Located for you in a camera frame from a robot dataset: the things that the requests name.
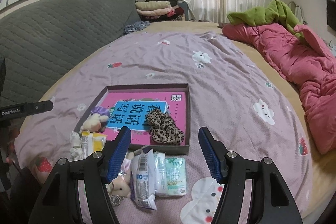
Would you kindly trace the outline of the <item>cream plush with purple hat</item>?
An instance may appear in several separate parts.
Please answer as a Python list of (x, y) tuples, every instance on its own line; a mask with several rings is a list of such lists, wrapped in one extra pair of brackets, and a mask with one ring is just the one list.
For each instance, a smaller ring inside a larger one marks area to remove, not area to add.
[(108, 122), (109, 117), (110, 111), (108, 108), (96, 106), (90, 111), (88, 118), (84, 121), (84, 123), (80, 127), (80, 130), (89, 132), (100, 132), (103, 125)]

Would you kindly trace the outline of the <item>beige bunny plush pink dress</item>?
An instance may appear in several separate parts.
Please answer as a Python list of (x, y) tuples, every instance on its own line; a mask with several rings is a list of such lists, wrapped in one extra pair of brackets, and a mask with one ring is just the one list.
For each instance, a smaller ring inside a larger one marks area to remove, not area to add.
[(106, 185), (113, 207), (119, 206), (125, 198), (130, 198), (130, 163), (131, 160), (125, 158), (118, 176), (110, 184)]

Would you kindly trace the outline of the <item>purple white wipes packet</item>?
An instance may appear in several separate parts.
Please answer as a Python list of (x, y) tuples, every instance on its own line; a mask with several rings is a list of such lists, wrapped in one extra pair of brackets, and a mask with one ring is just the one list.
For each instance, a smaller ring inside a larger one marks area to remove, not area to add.
[(139, 207), (157, 210), (155, 204), (155, 163), (153, 150), (135, 155), (130, 163), (131, 200)]

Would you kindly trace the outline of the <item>small white tissue pack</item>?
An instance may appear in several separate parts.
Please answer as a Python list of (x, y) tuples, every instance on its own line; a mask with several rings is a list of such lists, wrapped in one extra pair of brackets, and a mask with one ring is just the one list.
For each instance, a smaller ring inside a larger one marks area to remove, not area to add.
[(167, 195), (166, 157), (165, 153), (154, 153), (155, 193), (158, 196)]

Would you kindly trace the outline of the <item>green floral tissue pack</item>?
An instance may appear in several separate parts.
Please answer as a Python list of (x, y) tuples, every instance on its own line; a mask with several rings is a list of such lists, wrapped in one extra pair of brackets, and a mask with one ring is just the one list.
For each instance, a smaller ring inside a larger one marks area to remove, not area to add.
[(168, 157), (166, 179), (168, 196), (184, 196), (187, 192), (186, 162), (183, 157)]

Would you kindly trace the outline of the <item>pink children's book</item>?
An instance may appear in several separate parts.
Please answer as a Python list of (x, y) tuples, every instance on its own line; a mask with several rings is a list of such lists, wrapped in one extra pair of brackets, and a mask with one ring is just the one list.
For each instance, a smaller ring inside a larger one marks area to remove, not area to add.
[(108, 92), (98, 106), (110, 112), (103, 131), (108, 140), (125, 126), (131, 130), (131, 144), (186, 144), (185, 92)]

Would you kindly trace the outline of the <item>grey quilted sofa cover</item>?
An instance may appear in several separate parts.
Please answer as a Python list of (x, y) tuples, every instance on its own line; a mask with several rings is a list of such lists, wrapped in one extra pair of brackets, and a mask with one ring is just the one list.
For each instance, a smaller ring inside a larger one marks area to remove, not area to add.
[(1, 106), (36, 102), (139, 21), (135, 0), (41, 0), (1, 19)]

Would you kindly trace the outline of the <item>leopard print scrunchie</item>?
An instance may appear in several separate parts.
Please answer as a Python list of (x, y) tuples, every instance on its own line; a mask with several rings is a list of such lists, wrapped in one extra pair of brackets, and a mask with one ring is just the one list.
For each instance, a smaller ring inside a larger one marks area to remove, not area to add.
[(176, 126), (169, 113), (156, 108), (146, 115), (146, 122), (150, 126), (149, 132), (154, 143), (181, 145), (185, 140), (185, 133)]

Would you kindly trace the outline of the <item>shallow dark cardboard box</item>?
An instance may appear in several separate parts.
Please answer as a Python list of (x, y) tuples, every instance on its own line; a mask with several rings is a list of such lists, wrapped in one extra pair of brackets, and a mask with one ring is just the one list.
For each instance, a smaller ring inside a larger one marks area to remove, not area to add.
[[(168, 155), (188, 155), (190, 149), (190, 93), (188, 84), (142, 84), (106, 86), (84, 112), (74, 131), (81, 126), (94, 110), (108, 109), (109, 119), (102, 126), (108, 140), (114, 140), (120, 128), (131, 130), (130, 149), (148, 145), (154, 151)], [(154, 109), (167, 113), (183, 133), (179, 145), (156, 143), (151, 137), (151, 125), (147, 116)]]

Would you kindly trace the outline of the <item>pink patterned bed sheet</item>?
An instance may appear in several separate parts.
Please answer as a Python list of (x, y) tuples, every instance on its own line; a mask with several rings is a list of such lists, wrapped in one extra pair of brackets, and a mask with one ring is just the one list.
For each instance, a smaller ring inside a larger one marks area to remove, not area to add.
[(211, 178), (198, 143), (198, 131), (242, 157), (273, 159), (303, 213), (310, 200), (312, 164), (305, 132), (290, 102), (230, 40), (205, 34), (140, 32), (124, 36), (96, 53), (51, 93), (51, 111), (30, 118), (15, 140), (19, 164), (39, 181), (38, 160), (51, 164), (71, 159), (71, 133), (108, 86), (133, 85), (132, 92), (112, 92), (102, 103), (113, 111), (105, 133), (113, 139), (122, 126), (132, 142), (147, 145), (143, 116), (166, 106), (186, 134), (187, 192), (155, 199), (156, 210), (125, 199), (116, 208), (121, 223), (209, 223), (222, 187)]

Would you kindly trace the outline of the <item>blue patterned cloth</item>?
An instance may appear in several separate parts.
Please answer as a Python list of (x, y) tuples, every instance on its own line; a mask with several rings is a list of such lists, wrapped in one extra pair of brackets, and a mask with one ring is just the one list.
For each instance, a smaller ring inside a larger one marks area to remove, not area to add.
[(125, 28), (123, 29), (123, 34), (128, 35), (133, 32), (138, 32), (147, 28), (148, 26), (150, 26), (150, 22), (148, 21), (137, 21), (132, 24), (126, 25)]

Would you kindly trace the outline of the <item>pink quilted comforter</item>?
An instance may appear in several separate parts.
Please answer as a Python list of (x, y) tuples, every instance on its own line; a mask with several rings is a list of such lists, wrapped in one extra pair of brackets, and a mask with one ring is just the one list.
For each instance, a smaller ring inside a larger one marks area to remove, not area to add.
[(285, 80), (295, 84), (315, 146), (320, 154), (335, 149), (335, 56), (308, 26), (295, 34), (272, 23), (257, 27), (226, 24), (224, 36), (252, 45)]

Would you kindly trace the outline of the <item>stack of folded clothes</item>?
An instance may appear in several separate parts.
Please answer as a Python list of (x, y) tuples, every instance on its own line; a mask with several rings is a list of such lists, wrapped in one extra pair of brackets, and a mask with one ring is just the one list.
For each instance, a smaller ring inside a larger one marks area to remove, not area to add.
[(137, 1), (135, 8), (142, 21), (184, 21), (186, 19), (181, 0), (146, 0)]

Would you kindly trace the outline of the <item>green fleece blanket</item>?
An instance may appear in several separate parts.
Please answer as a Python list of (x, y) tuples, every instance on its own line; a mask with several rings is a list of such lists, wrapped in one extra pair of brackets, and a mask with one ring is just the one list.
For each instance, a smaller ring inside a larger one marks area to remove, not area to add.
[(247, 24), (257, 27), (272, 23), (278, 23), (287, 29), (292, 35), (303, 40), (302, 33), (295, 33), (296, 25), (301, 24), (290, 7), (283, 1), (272, 0), (267, 7), (252, 7), (244, 12), (230, 12), (227, 14), (230, 24)]

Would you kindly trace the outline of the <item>black wall television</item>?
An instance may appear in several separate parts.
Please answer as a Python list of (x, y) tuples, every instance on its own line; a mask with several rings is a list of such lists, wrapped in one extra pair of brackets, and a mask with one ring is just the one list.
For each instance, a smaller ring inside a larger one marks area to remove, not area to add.
[(336, 2), (326, 0), (327, 4), (327, 25), (336, 31)]

